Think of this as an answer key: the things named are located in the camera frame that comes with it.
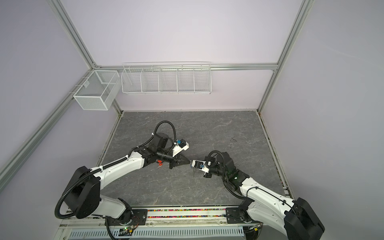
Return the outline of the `red key tag with key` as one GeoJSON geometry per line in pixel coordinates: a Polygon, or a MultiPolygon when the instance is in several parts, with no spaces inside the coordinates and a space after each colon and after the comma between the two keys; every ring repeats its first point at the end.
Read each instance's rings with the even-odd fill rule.
{"type": "Polygon", "coordinates": [[[163,166],[163,161],[156,160],[156,164],[158,165],[157,169],[160,169],[163,166]]]}

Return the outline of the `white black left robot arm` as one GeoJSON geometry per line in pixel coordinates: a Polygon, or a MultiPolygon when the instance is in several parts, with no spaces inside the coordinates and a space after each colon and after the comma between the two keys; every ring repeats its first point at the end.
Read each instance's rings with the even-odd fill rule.
{"type": "Polygon", "coordinates": [[[110,217],[121,225],[132,221],[132,207],[123,199],[101,195],[101,190],[115,180],[142,169],[150,164],[169,163],[172,169],[188,165],[190,161],[182,154],[189,148],[184,140],[176,140],[167,147],[169,136],[153,134],[149,141],[134,148],[128,155],[99,167],[83,166],[73,174],[55,207],[55,217],[83,219],[89,216],[110,217]]]}

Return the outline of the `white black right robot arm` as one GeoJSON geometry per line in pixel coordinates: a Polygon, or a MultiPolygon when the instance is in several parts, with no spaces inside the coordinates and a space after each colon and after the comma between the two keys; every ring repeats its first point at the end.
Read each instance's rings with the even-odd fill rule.
{"type": "Polygon", "coordinates": [[[238,169],[227,152],[212,151],[203,161],[194,160],[192,167],[203,171],[206,178],[216,175],[225,188],[243,202],[242,219],[257,221],[284,234],[290,240],[319,240],[325,226],[302,198],[280,195],[261,185],[238,169]]]}

